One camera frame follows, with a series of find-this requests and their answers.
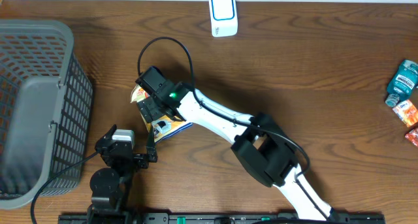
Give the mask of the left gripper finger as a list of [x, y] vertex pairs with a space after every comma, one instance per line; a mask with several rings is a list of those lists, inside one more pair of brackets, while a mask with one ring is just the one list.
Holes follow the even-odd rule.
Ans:
[[117, 125], [114, 124], [111, 128], [104, 134], [103, 140], [112, 140], [112, 136], [117, 130]]
[[147, 155], [157, 155], [157, 151], [155, 148], [155, 140], [154, 140], [154, 133], [153, 133], [153, 127], [150, 127], [150, 131], [147, 137], [146, 142], [146, 153]]

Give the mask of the yellow snack bag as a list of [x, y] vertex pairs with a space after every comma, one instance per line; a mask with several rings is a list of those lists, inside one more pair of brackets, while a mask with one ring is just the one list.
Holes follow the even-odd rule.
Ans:
[[[134, 87], [131, 92], [131, 103], [136, 103], [139, 106], [139, 103], [143, 103], [150, 95], [145, 92], [145, 90], [140, 87], [138, 84]], [[155, 143], [162, 141], [164, 139], [170, 138], [177, 133], [180, 133], [184, 129], [190, 128], [193, 124], [188, 121], [174, 121], [171, 120], [168, 116], [161, 116], [156, 120], [148, 123], [146, 121], [146, 113], [140, 113], [141, 117], [146, 125], [148, 132], [153, 133], [153, 139]]]

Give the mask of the blue mouthwash bottle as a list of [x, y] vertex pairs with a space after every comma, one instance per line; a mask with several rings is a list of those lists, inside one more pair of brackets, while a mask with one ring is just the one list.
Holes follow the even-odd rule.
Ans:
[[417, 86], [417, 63], [408, 59], [403, 60], [398, 70], [387, 86], [388, 96], [385, 104], [391, 108], [399, 102], [411, 97]]

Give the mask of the orange Kleenex tissue pack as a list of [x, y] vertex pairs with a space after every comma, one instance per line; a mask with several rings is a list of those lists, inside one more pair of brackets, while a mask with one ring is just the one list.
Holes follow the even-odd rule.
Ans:
[[393, 111], [407, 127], [417, 123], [417, 108], [409, 99], [397, 104]]

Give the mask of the red Top snack bar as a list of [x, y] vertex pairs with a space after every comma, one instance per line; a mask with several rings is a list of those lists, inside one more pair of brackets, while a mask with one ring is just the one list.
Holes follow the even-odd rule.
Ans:
[[418, 128], [416, 127], [406, 133], [405, 138], [408, 139], [414, 146], [418, 147]]

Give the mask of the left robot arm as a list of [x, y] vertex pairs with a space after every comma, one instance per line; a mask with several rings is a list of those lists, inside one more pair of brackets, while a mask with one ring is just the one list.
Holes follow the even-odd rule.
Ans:
[[134, 153], [135, 134], [132, 130], [111, 126], [95, 144], [95, 151], [106, 164], [91, 177], [91, 205], [86, 223], [141, 223], [140, 214], [127, 207], [133, 177], [140, 169], [157, 162], [157, 150], [152, 132], [148, 133], [146, 153]]

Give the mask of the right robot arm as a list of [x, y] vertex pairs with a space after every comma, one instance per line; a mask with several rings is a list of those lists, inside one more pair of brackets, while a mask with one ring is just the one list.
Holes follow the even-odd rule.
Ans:
[[323, 201], [305, 178], [289, 139], [266, 114], [252, 116], [218, 104], [192, 85], [174, 84], [156, 67], [140, 73], [136, 83], [149, 96], [138, 103], [151, 123], [166, 116], [173, 121], [200, 125], [231, 143], [231, 150], [246, 172], [266, 187], [275, 187], [301, 219], [336, 221], [333, 208]]

